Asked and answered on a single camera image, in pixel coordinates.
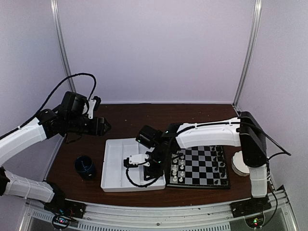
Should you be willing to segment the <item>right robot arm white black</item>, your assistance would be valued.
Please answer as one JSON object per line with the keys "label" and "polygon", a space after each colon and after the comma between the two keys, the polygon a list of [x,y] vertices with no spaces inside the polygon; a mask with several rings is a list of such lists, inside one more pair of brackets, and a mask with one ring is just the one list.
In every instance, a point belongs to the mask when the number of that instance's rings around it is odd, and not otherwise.
{"label": "right robot arm white black", "polygon": [[166,131],[156,130],[149,125],[142,127],[136,141],[147,148],[151,174],[160,177],[172,153],[196,146],[240,147],[243,162],[249,169],[251,196],[247,209],[257,212],[265,205],[268,194],[266,136],[249,112],[241,112],[239,117],[207,123],[172,123]]}

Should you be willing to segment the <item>white piece placed later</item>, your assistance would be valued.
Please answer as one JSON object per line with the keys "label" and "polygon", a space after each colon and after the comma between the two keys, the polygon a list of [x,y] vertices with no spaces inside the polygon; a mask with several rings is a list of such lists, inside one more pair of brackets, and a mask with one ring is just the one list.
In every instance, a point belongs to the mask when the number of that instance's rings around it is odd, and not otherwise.
{"label": "white piece placed later", "polygon": [[177,175],[177,165],[174,165],[174,166],[172,167],[172,175],[173,175],[173,176],[176,176],[176,175]]}

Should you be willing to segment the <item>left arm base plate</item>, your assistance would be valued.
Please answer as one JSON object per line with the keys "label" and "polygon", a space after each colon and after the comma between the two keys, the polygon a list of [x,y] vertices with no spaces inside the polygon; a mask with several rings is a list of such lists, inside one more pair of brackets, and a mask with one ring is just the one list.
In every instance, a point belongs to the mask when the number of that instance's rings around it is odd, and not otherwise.
{"label": "left arm base plate", "polygon": [[49,203],[43,204],[45,210],[69,218],[83,218],[86,210],[84,203],[67,200],[63,195],[55,195]]}

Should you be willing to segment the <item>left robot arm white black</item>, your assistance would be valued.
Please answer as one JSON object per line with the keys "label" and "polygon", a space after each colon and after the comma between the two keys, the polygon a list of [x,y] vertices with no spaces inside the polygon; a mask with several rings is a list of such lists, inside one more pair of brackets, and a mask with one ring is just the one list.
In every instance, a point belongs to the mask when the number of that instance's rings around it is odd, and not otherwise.
{"label": "left robot arm white black", "polygon": [[[65,117],[46,109],[24,127],[17,128],[13,133],[1,139],[0,163],[3,165],[28,147],[58,134],[61,136],[68,133],[103,136],[110,129],[111,125],[103,117],[85,115]],[[64,214],[69,210],[69,202],[65,200],[64,192],[56,184],[21,177],[4,167],[0,168],[0,194],[48,203],[59,214]]]}

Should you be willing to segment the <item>white plastic compartment tray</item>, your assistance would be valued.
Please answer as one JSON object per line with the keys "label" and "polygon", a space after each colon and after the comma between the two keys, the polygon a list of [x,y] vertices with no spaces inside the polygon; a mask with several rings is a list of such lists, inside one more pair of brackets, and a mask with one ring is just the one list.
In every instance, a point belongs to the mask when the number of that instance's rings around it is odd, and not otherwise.
{"label": "white plastic compartment tray", "polygon": [[130,156],[145,155],[153,148],[147,148],[137,142],[134,138],[109,139],[105,143],[101,188],[105,193],[140,192],[163,190],[166,186],[164,176],[161,176],[155,183],[146,187],[136,187],[129,182],[126,176],[124,160]]}

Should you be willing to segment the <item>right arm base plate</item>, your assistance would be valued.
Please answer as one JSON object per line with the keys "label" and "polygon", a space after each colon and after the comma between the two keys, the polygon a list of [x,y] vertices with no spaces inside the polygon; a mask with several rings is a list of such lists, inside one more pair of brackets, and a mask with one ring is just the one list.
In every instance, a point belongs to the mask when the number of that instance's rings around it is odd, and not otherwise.
{"label": "right arm base plate", "polygon": [[234,218],[256,214],[271,209],[271,203],[266,198],[250,198],[230,204]]}

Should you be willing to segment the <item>black white chess board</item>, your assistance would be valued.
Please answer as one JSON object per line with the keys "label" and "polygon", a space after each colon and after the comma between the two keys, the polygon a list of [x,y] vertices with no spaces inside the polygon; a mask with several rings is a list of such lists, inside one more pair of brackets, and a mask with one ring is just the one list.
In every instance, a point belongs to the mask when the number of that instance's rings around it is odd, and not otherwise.
{"label": "black white chess board", "polygon": [[[185,155],[184,169],[180,169],[181,156]],[[177,165],[174,182],[172,167]],[[171,156],[167,187],[192,189],[229,189],[231,187],[223,146],[198,146],[182,149]]]}

